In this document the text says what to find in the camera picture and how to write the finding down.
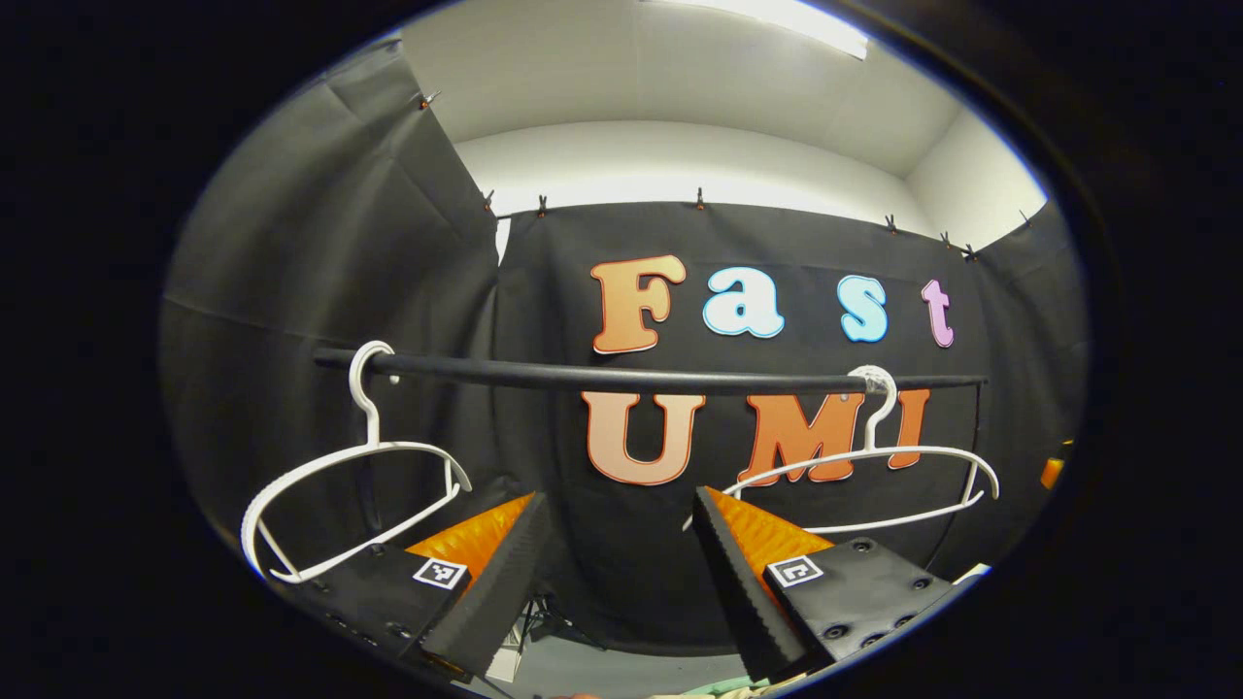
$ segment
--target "clothing rack bar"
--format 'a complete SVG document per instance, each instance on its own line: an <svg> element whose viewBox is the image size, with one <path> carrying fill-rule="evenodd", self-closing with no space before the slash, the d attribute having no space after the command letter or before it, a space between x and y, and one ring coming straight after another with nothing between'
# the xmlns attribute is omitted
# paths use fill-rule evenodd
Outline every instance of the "clothing rack bar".
<svg viewBox="0 0 1243 699"><path fill-rule="evenodd" d="M352 350L319 348L314 362L321 367L348 369ZM758 373L675 372L656 369L612 369L531 364L493 359L377 354L367 368L387 376L431 376L441 381L536 388L544 391L600 391L609 393L669 393L692 396L763 396L789 393L863 393L866 382L851 376L783 376ZM988 383L983 376L894 377L897 388L956 388Z"/></svg>

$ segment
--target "hanger hook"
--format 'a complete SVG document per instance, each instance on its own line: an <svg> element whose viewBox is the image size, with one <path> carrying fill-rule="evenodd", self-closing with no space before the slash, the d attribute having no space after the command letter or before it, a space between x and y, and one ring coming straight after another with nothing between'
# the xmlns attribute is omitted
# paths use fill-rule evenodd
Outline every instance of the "hanger hook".
<svg viewBox="0 0 1243 699"><path fill-rule="evenodd" d="M354 397L354 403L367 413L368 444L378 444L380 440L380 412L363 392L363 368L367 367L367 359L380 353L394 354L395 352L388 342L373 340L359 347L358 352L354 353L354 361L349 363L349 394Z"/></svg>
<svg viewBox="0 0 1243 699"><path fill-rule="evenodd" d="M868 424L863 433L863 448L866 450L875 449L876 424L880 423L880 420L889 417L889 413L894 409L894 405L897 403L897 382L894 381L892 374L873 364L864 364L851 371L846 376L863 377L868 382L868 389L866 389L868 393L885 394L885 403L880 407L879 410L876 410L875 413L873 413L870 418L868 418Z"/></svg>

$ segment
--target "white plastic hanger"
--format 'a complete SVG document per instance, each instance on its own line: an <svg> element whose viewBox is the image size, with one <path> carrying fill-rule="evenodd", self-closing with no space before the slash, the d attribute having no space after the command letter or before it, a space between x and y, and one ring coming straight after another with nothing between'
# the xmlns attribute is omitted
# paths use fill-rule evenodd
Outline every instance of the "white plastic hanger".
<svg viewBox="0 0 1243 699"><path fill-rule="evenodd" d="M431 515L440 507L449 504L450 500L457 496L459 491L466 490L469 493L471 490L470 478L466 476L466 471L462 470L457 460L454 459L451 455L449 455L449 453L445 451L444 449L440 449L439 447L433 447L430 444L421 444L418 442L380 442L380 413L375 408L375 403L373 403L370 398L368 398L367 394L363 392L363 367L367 366L367 359L369 359L373 354L380 352L385 354L393 354L393 348L380 341L368 342L367 345L363 345L362 347L358 348L358 353L354 354L354 361L351 362L349 364L349 393L351 396L354 397L354 403L357 403L358 407L362 408L364 413L367 413L367 444L359 447L351 447L349 449L342 449L341 451L333 451L332 454L328 454L326 456L319 456L318 459L308 464L303 464L288 471L287 474L267 484L267 486L264 488L259 493L259 495L255 496L254 500L251 500L250 506L246 507L246 514L245 516L242 516L241 520L241 547L242 552L246 555L246 561L250 562L251 567L254 567L255 572L257 572L260 576L264 575L264 571L260 570L259 557L255 555L256 529L259 530L260 534L264 535L264 540L267 541L267 545L272 547L272 552L276 553L276 557L280 558L281 562L285 563L285 567L288 568L290 571L288 573L282 573L275 570L268 570L267 572L272 573L272 576L280 580L283 580L285 582L301 583L313 578L317 575L323 573L324 571L332 568L337 563L344 561L346 558L353 556L354 553L362 551L363 549L373 544L384 544L385 541L393 539L394 536L419 524L429 515ZM413 517L405 520L404 522L394 526L393 529L385 531L384 534L380 534L374 539L370 539L368 541L359 544L358 546L354 546L353 549L346 551L344 553L333 556L332 558L328 558L322 563L317 563L302 571L298 571L296 567L293 567L293 563L291 563L288 557L285 556L285 552L281 551L281 547L276 545L275 540L272 540L272 535L271 532L267 531L267 526L264 525L264 520L260 519L267 505L271 504L272 500L276 499L276 496L283 493L287 488L290 488L295 483L302 480L303 478L316 471L323 470L328 466L339 464L342 461L357 459L359 456L380 454L383 451L399 451L399 450L430 451L433 454L436 454L438 456L444 458L445 496L433 502L428 509L423 510L418 515L414 515ZM454 474L457 474L457 483L452 481Z"/></svg>
<svg viewBox="0 0 1243 699"><path fill-rule="evenodd" d="M992 481L993 500L1001 496L1001 484L997 483L997 474L993 468L988 465L982 458L971 451L963 451L962 449L953 449L951 447L876 447L876 424L885 419L890 410L894 409L894 404L897 403L897 383L894 377L889 374L885 369L874 366L863 366L849 376L863 377L868 382L868 393L885 393L885 403L876 410L870 418L868 418L868 424L864 428L864 447L858 451L846 451L845 454L834 454L833 456L823 456L819 459L812 459L808 461L799 461L797 464L788 464L781 466L779 469L773 469L771 471L764 471L762 474L751 476L746 480L740 480L738 483L726 488L721 493L725 495L733 495L737 500L742 500L742 491L747 486L772 478L774 475L781 475L787 471L793 471L797 469L805 469L818 464L827 464L830 461L845 461L854 459L866 459L871 456L889 456L892 454L945 454L947 456L958 456L971 461L971 471L967 475L967 488L962 490L962 499L948 507L941 507L940 510L929 510L927 512L921 512L919 515L910 515L905 517L896 517L892 520L881 520L875 522L865 522L858 525L842 525L842 526L819 526L819 527L804 527L803 531L810 534L837 534L843 531L860 531L865 529L880 529L886 526L895 526L907 522L917 522L920 520L927 520L932 517L938 517L941 515L948 515L950 512L957 512L958 510L966 510L967 507L975 505L981 498L984 496L984 491L981 490L975 495L971 494L972 488L976 485L976 473L983 469L988 480ZM682 531L686 531L691 526L691 517L686 519L686 524L682 525Z"/></svg>

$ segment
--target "ceiling light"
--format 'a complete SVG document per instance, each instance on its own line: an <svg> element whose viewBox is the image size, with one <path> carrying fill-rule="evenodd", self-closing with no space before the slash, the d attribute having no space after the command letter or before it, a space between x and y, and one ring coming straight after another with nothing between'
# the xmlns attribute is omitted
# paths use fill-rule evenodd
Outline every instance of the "ceiling light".
<svg viewBox="0 0 1243 699"><path fill-rule="evenodd" d="M696 5L746 15L783 26L859 58L868 56L868 37L844 21L797 0L648 0L674 5Z"/></svg>

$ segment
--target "ceiling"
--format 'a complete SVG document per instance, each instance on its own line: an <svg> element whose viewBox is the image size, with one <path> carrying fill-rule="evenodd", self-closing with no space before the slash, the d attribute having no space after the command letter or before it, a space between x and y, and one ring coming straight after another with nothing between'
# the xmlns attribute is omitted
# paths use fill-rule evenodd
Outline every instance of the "ceiling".
<svg viewBox="0 0 1243 699"><path fill-rule="evenodd" d="M454 143L521 128L670 121L830 150L905 178L961 112L876 44L639 0L464 0L401 30Z"/></svg>

